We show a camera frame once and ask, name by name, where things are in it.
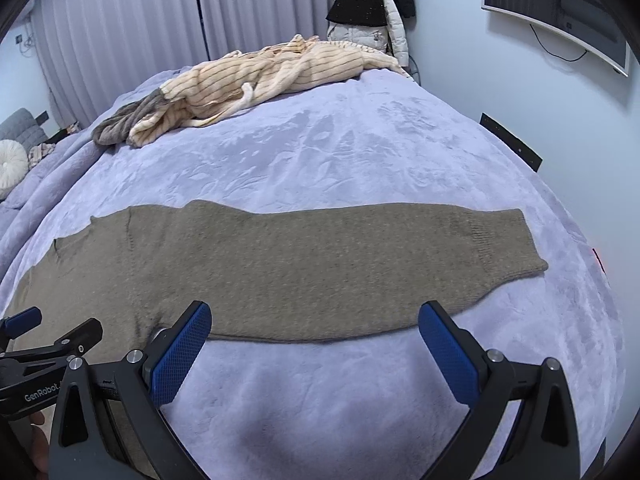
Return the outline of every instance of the white tv frame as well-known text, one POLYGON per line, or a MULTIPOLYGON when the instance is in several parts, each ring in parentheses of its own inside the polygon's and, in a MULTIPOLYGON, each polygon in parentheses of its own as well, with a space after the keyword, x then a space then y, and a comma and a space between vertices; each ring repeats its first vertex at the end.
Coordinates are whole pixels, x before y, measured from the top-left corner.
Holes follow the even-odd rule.
POLYGON ((485 0, 482 0, 482 8, 484 10, 491 10, 493 12, 500 12, 501 14, 506 14, 507 16, 513 16, 515 18, 519 18, 521 20, 524 20, 525 22, 531 23, 532 25, 537 25, 539 27, 546 28, 546 30, 551 31, 551 32, 557 34, 558 36, 561 36, 562 38, 566 38, 569 41, 573 41, 574 43, 577 43, 583 49, 587 50, 588 52, 591 52, 592 54, 595 54, 601 60, 603 60, 606 63, 610 64, 613 67, 613 70, 615 70, 619 74, 622 74, 625 77, 629 77, 629 65, 630 65, 630 60, 631 60, 631 47, 629 47, 629 44, 626 41, 625 41, 625 51, 626 51, 626 53, 625 53, 625 65, 624 66, 620 66, 618 63, 613 61, 609 56, 606 56, 606 54, 603 54, 601 51, 599 51, 594 46, 591 46, 589 43, 585 43, 580 38, 576 38, 575 36, 572 36, 568 32, 565 32, 564 30, 561 30, 561 29, 559 29, 557 27, 553 27, 552 25, 549 25, 548 23, 540 22, 540 20, 536 20, 535 18, 530 18, 529 16, 525 16, 524 14, 519 14, 517 12, 513 12, 512 10, 506 10, 506 9, 501 9, 499 7, 492 7, 492 6, 485 5, 484 1, 485 0))

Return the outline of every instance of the blue textured pad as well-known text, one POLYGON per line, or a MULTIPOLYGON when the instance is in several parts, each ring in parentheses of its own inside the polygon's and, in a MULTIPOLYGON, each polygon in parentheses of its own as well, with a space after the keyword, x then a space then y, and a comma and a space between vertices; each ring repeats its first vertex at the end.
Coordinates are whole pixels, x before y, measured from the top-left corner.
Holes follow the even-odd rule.
POLYGON ((211 310, 203 303, 151 372, 149 396, 156 408, 174 400, 211 330, 211 310))
POLYGON ((4 333, 9 339, 16 339, 26 334, 32 328, 36 328, 42 322, 42 313, 37 306, 10 317, 4 322, 4 333))
POLYGON ((420 308, 418 329, 456 400, 472 408, 478 397, 478 371, 429 303, 420 308))

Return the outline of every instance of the tv screen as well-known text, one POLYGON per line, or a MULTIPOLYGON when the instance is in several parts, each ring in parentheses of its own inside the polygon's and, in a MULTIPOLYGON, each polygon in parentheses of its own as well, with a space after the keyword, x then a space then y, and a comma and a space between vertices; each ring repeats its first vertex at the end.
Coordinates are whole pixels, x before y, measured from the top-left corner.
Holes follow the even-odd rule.
POLYGON ((560 33, 628 73, 628 45, 599 0, 484 0, 483 8, 514 14, 560 33))

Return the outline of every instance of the white round pillow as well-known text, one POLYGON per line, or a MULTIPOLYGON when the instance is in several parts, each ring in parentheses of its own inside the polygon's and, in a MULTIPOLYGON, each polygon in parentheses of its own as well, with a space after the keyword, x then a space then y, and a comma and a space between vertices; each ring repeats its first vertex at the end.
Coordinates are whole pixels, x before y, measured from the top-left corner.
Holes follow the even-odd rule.
POLYGON ((17 140, 0 140, 0 200, 29 173, 27 150, 17 140))

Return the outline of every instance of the bed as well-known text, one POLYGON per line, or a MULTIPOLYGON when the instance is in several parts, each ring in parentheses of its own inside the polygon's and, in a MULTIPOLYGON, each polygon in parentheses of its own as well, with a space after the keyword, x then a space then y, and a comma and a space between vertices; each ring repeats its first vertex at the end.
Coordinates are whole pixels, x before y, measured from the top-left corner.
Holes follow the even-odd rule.
MULTIPOLYGON (((94 124, 178 72, 119 97, 94 124)), ((55 238, 131 205, 520 208, 549 269, 499 287, 454 320, 509 359, 559 358, 583 472, 596 456, 624 383, 620 320, 606 277, 537 174, 417 84, 371 70, 138 150, 99 148, 90 131, 65 139, 40 178, 18 186, 0 210, 0 220, 8 219, 0 232, 1 308, 55 238)), ((476 476, 495 463, 516 410, 512 402, 476 476)), ((209 341, 164 407, 216 479, 420 478, 465 413, 417 328, 330 344, 209 341)))

